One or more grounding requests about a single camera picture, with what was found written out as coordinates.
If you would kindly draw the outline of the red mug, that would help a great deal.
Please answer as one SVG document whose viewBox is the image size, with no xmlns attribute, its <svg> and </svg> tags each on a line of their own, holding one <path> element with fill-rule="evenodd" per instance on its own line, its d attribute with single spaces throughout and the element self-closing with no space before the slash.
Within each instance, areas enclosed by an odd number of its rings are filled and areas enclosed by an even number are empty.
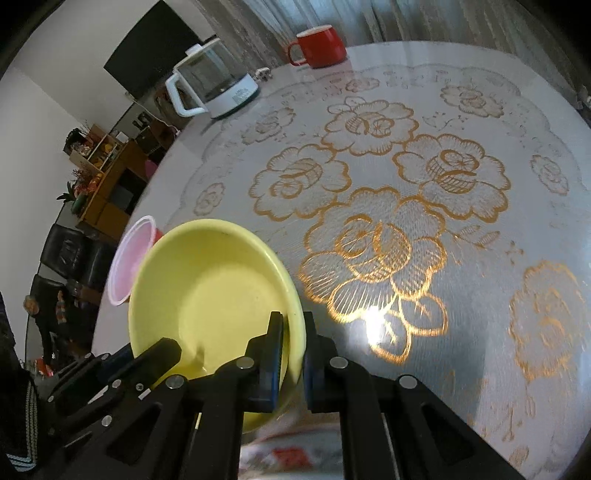
<svg viewBox="0 0 591 480">
<path fill-rule="evenodd" d="M 291 49 L 301 49 L 303 59 L 294 60 Z M 338 65 L 348 59 L 345 44 L 332 25 L 322 25 L 297 33 L 287 46 L 287 59 L 294 67 L 308 65 L 320 69 Z"/>
</svg>

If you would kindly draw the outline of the white glass electric kettle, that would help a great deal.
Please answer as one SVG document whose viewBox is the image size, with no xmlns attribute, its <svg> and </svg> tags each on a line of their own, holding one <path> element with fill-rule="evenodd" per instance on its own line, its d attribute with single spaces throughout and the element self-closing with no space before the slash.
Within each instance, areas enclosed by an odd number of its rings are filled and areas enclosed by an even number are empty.
<svg viewBox="0 0 591 480">
<path fill-rule="evenodd" d="M 190 47 L 165 87 L 174 110 L 185 118 L 204 113 L 223 118 L 259 94 L 259 84 L 218 38 Z"/>
</svg>

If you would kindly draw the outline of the large floral plate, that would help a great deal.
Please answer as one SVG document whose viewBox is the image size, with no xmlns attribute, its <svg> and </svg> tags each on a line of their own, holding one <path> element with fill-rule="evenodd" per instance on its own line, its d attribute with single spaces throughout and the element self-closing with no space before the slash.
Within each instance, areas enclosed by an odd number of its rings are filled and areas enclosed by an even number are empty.
<svg viewBox="0 0 591 480">
<path fill-rule="evenodd" d="M 238 479 L 342 479 L 338 414 L 311 414 L 242 445 Z"/>
</svg>

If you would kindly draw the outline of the yellow plastic bowl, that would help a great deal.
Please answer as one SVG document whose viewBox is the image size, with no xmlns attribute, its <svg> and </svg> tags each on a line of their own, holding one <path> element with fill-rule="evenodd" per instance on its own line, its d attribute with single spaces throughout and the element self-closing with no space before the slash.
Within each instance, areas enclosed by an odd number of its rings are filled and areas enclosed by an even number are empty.
<svg viewBox="0 0 591 480">
<path fill-rule="evenodd" d="M 162 338 L 181 349 L 167 370 L 193 380 L 245 354 L 266 334 L 270 315 L 283 315 L 279 406 L 248 413 L 245 432 L 276 419 L 301 378 L 305 326 L 300 297 L 286 267 L 256 234 L 219 219 L 198 219 L 164 234 L 144 257 L 132 287 L 128 332 L 139 356 Z"/>
</svg>

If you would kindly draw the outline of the wooden desk with shelf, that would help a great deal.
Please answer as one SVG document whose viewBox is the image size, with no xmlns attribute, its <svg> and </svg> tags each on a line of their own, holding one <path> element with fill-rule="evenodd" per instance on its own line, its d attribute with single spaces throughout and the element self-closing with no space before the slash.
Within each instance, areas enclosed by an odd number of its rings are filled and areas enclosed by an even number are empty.
<svg viewBox="0 0 591 480">
<path fill-rule="evenodd" d="M 134 140 L 123 142 L 96 125 L 86 133 L 72 130 L 64 151 L 75 169 L 60 198 L 71 204 L 76 227 L 117 243 L 147 186 L 147 156 Z"/>
</svg>

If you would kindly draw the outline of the black leather sofa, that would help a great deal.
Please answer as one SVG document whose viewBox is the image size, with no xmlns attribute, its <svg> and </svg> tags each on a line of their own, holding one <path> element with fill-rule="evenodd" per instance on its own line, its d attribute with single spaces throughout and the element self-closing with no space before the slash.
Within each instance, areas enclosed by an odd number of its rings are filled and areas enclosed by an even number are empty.
<svg viewBox="0 0 591 480">
<path fill-rule="evenodd" d="M 64 286 L 80 302 L 99 305 L 115 248 L 82 231 L 54 223 L 44 242 L 33 286 Z"/>
</svg>

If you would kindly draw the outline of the lace floral tablecloth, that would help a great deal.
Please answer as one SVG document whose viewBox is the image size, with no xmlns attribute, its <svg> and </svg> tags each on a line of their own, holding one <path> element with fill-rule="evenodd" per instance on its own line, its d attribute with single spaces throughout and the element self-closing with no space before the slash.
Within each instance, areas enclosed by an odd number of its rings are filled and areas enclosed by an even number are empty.
<svg viewBox="0 0 591 480">
<path fill-rule="evenodd" d="M 182 141 L 172 224 L 252 230 L 342 353 L 419 377 L 523 476 L 566 472 L 590 428 L 590 132 L 549 86 L 305 75 Z"/>
</svg>

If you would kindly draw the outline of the grey window curtain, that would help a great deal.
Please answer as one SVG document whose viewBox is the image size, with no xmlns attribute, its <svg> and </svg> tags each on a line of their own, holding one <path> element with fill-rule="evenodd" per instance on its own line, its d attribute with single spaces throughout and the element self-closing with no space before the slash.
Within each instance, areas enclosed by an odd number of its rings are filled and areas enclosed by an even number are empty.
<svg viewBox="0 0 591 480">
<path fill-rule="evenodd" d="M 566 97 L 579 75 L 559 41 L 516 1 L 197 1 L 249 69 L 287 64 L 287 45 L 331 24 L 348 47 L 391 41 L 474 45 L 518 57 Z"/>
</svg>

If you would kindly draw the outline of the black wall television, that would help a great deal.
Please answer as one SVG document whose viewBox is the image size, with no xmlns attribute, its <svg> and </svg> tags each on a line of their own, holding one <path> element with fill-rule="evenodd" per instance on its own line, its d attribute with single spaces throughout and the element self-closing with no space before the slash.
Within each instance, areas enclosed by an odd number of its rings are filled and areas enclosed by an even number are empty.
<svg viewBox="0 0 591 480">
<path fill-rule="evenodd" d="M 213 37 L 198 35 L 170 5 L 157 1 L 121 40 L 104 70 L 139 100 L 171 74 L 190 47 Z"/>
</svg>

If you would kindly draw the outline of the red plastic bowl pink inside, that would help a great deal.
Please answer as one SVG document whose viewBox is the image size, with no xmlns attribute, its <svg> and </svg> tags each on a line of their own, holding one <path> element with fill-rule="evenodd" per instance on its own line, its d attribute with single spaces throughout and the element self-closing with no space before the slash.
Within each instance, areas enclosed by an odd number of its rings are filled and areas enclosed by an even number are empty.
<svg viewBox="0 0 591 480">
<path fill-rule="evenodd" d="M 139 267 L 153 245 L 162 237 L 150 215 L 139 218 L 123 235 L 111 263 L 106 293 L 111 305 L 129 301 Z"/>
</svg>

